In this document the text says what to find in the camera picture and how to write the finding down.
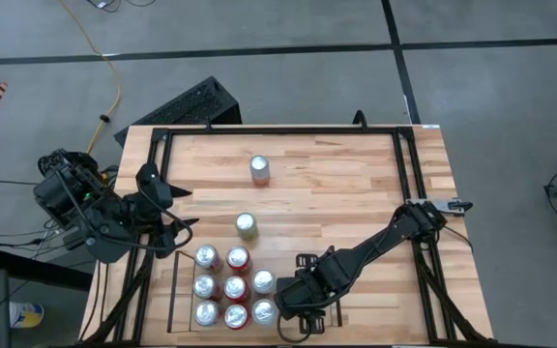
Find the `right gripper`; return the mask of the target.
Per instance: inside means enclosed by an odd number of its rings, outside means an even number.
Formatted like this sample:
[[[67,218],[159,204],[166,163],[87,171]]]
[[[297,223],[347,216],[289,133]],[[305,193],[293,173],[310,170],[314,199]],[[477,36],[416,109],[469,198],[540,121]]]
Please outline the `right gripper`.
[[[301,334],[323,334],[326,308],[351,288],[351,250],[301,253],[296,256],[294,275],[278,278],[274,302],[281,319],[298,319]]]

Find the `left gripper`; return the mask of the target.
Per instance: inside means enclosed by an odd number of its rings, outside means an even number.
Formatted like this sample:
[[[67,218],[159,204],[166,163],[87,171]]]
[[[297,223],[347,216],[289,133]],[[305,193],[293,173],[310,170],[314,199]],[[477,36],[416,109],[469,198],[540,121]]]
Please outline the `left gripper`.
[[[143,164],[135,175],[137,192],[128,194],[131,233],[148,234],[148,246],[158,259],[169,256],[176,248],[175,239],[180,231],[191,232],[198,218],[175,219],[169,224],[162,220],[162,213],[173,204],[173,198],[192,195],[184,188],[169,185],[161,178],[154,162]]]

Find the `raspberry lime beverage can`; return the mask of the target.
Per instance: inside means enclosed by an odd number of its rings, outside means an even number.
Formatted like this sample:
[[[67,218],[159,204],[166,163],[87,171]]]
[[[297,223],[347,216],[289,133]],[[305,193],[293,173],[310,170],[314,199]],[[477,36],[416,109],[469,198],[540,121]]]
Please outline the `raspberry lime beverage can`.
[[[255,293],[267,295],[274,291],[276,283],[275,275],[268,269],[258,269],[253,273],[251,279],[252,289]]]
[[[251,317],[257,325],[270,326],[275,323],[277,316],[276,306],[268,299],[258,300],[251,307]]]

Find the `silver diet cola can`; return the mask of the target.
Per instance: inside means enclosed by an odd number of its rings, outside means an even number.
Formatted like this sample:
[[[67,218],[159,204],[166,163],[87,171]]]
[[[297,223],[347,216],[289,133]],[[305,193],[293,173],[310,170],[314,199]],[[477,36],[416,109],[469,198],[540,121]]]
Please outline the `silver diet cola can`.
[[[195,296],[203,300],[218,301],[222,295],[219,283],[211,275],[198,276],[192,290]]]
[[[220,306],[211,300],[201,301],[194,309],[194,322],[201,327],[211,327],[218,323],[221,316]]]
[[[200,268],[217,273],[223,268],[223,261],[218,250],[212,245],[200,246],[194,254],[194,261]]]

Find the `red cola can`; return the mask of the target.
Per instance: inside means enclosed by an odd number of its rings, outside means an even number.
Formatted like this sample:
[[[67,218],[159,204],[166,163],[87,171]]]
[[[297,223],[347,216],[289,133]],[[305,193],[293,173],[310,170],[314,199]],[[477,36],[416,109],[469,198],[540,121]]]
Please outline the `red cola can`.
[[[252,268],[249,251],[244,246],[234,246],[226,255],[229,268],[236,274],[246,275]]]
[[[233,331],[243,329],[250,320],[249,309],[242,304],[230,305],[223,314],[224,325]]]
[[[230,276],[223,285],[224,296],[235,304],[242,304],[249,300],[250,289],[247,282],[240,276]]]

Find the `green beverage can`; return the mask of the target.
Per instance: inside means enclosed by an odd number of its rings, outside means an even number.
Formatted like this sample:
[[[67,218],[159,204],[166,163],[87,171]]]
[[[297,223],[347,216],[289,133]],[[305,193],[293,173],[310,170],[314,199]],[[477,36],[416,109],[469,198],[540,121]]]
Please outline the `green beverage can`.
[[[235,227],[242,240],[254,240],[258,236],[257,222],[253,214],[241,213],[235,219]]]

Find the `silver can top left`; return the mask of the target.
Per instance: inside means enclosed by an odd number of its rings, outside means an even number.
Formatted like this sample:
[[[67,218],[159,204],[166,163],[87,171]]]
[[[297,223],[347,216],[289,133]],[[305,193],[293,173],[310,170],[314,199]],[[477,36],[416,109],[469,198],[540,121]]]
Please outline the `silver can top left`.
[[[254,156],[249,162],[249,171],[252,182],[258,187],[268,186],[270,183],[270,163],[260,155]]]

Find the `black perforated computer tower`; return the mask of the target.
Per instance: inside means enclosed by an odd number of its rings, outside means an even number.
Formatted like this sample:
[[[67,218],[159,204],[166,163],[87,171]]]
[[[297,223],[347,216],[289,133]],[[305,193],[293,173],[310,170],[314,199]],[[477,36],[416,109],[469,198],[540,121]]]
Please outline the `black perforated computer tower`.
[[[240,105],[209,76],[176,98],[138,119],[133,126],[242,125]]]

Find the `black floor beam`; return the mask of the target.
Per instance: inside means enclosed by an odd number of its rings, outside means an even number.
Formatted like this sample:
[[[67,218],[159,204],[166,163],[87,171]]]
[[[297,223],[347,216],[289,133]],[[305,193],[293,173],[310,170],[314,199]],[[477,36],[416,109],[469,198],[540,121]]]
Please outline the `black floor beam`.
[[[88,291],[93,277],[71,268],[36,261],[0,250],[0,270],[9,276],[52,286]]]

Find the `white yellow blue container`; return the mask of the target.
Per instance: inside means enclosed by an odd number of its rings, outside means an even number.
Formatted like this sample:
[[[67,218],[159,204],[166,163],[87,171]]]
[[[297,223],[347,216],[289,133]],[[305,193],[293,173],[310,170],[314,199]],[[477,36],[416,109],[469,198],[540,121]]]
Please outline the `white yellow blue container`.
[[[9,302],[10,328],[31,329],[39,326],[44,319],[41,304]]]

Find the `silver metal bracket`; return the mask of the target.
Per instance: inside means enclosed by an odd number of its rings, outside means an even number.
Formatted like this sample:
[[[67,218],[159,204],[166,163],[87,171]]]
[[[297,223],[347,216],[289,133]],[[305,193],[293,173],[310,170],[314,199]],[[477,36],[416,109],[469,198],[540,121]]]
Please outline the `silver metal bracket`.
[[[431,198],[431,199],[407,199],[407,202],[413,204],[425,204],[429,203],[441,214],[449,214],[455,217],[463,217],[467,211],[473,207],[473,203],[469,201],[463,201],[459,198]]]

